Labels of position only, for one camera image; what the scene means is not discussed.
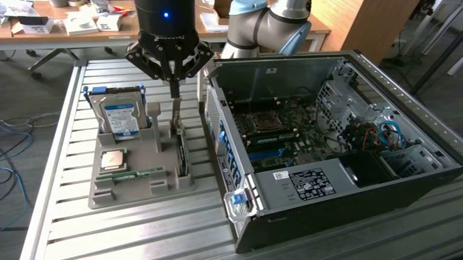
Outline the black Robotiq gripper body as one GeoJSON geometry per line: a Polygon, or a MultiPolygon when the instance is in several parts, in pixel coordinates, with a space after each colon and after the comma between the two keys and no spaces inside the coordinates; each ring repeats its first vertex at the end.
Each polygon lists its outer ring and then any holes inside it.
{"type": "Polygon", "coordinates": [[[174,60],[174,46],[196,46],[198,36],[194,29],[193,1],[134,1],[138,19],[138,39],[147,57],[161,60],[158,51],[163,48],[165,59],[174,60]]]}

